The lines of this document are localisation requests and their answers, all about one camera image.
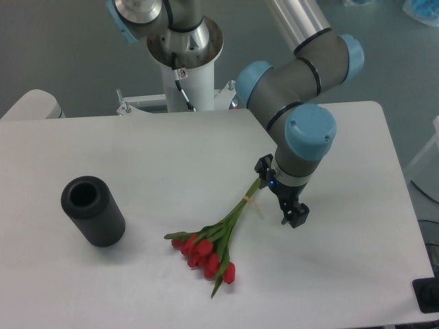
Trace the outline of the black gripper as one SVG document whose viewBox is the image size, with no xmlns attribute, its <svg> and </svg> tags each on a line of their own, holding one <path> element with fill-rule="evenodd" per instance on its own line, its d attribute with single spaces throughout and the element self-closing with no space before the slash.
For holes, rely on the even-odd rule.
<svg viewBox="0 0 439 329">
<path fill-rule="evenodd" d="M 284 171 L 272 168 L 273 155 L 267 154 L 258 159 L 254 171 L 259 175 L 259 189 L 269 187 L 278 197 L 283 211 L 281 224 L 297 228 L 304 224 L 309 215 L 309 207 L 298 198 L 308 183 L 308 177 L 295 177 Z"/>
</svg>

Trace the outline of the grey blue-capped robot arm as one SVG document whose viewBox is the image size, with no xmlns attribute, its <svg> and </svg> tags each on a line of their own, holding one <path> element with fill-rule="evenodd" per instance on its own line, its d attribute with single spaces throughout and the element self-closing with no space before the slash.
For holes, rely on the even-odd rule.
<svg viewBox="0 0 439 329">
<path fill-rule="evenodd" d="M 214 109 L 214 63 L 223 34 L 200 1 L 108 1 L 106 7 L 127 42 L 145 40 L 159 64 L 169 112 Z M 333 115 L 312 103 L 320 93 L 355 77 L 364 65 L 360 43 L 333 32 L 315 1 L 269 1 L 294 59 L 279 68 L 249 64 L 237 77 L 235 95 L 276 143 L 259 159 L 261 187 L 278 198 L 283 222 L 302 225 L 309 208 L 299 196 L 331 148 Z"/>
</svg>

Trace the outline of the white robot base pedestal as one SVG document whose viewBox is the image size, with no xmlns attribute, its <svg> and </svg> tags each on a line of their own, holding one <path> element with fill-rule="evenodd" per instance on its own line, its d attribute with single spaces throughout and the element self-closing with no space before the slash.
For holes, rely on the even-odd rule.
<svg viewBox="0 0 439 329">
<path fill-rule="evenodd" d="M 146 38 L 147 50 L 161 69 L 164 93 L 123 97 L 117 90 L 120 115 L 141 108 L 165 106 L 167 112 L 203 112 L 238 108 L 235 81 L 221 89 L 214 86 L 215 61 L 224 38 L 215 21 L 205 16 L 195 29 L 176 32 L 169 28 Z"/>
</svg>

